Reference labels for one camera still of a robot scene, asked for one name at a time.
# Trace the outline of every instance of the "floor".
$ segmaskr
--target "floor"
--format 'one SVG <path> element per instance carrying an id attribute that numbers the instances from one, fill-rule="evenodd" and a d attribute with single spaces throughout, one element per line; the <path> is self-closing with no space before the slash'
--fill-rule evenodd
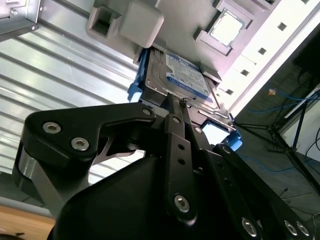
<path id="1" fill-rule="evenodd" d="M 318 83 L 310 75 L 306 74 L 300 79 L 303 87 L 299 86 L 297 79 L 301 69 L 292 63 L 283 66 L 270 81 L 259 91 L 245 109 L 236 117 L 238 123 L 270 125 L 279 115 L 279 110 L 252 113 L 280 107 L 284 102 L 283 96 L 269 96 L 270 88 L 277 88 L 296 97 L 304 97 L 310 91 L 309 83 Z M 287 114 L 290 108 L 282 111 L 280 117 Z M 263 140 L 240 129 L 243 145 L 237 151 L 242 159 L 302 218 L 310 229 L 314 231 L 314 222 L 320 228 L 320 197 L 315 193 L 305 178 L 292 168 L 290 160 L 284 154 L 271 153 L 272 146 Z M 265 131 L 255 130 L 266 138 L 271 138 Z M 302 162 L 305 156 L 297 153 Z M 320 183 L 320 162 L 307 159 L 305 166 Z M 316 231 L 316 239 L 320 239 L 320 229 Z"/>

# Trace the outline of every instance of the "black cable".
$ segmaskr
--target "black cable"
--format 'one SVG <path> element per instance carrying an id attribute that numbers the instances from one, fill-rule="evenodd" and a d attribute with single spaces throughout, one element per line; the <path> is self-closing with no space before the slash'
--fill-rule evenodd
<path id="1" fill-rule="evenodd" d="M 281 197 L 282 194 L 284 194 L 284 193 L 286 193 L 286 192 L 288 192 L 288 191 L 289 191 L 289 188 L 287 187 L 286 189 L 283 190 L 283 192 L 281 192 L 281 193 L 279 194 L 279 197 Z"/>
<path id="2" fill-rule="evenodd" d="M 305 155 L 304 155 L 304 162 L 307 161 L 307 155 L 308 155 L 308 152 L 310 151 L 310 149 L 311 149 L 314 145 L 318 144 L 318 141 L 320 140 L 319 134 L 320 134 L 320 127 L 319 127 L 319 129 L 318 129 L 318 132 L 316 133 L 314 143 L 312 143 L 312 145 L 308 148 L 308 150 L 306 151 L 306 153 L 305 153 Z"/>
<path id="3" fill-rule="evenodd" d="M 315 145 L 316 145 L 316 148 L 320 151 L 320 148 L 318 146 L 318 138 L 319 138 L 319 133 L 320 133 L 320 127 L 318 129 L 318 132 L 316 133 L 316 136 L 315 136 Z"/>

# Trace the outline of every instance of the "corrugated metal wall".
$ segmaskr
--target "corrugated metal wall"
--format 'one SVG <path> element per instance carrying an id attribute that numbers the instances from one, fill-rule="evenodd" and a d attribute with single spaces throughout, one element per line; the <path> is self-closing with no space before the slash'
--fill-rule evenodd
<path id="1" fill-rule="evenodd" d="M 0 43 L 0 171 L 11 172 L 32 112 L 127 102 L 137 66 L 86 34 L 93 3 L 42 0 L 39 29 Z M 93 167 L 91 182 L 141 155 Z"/>

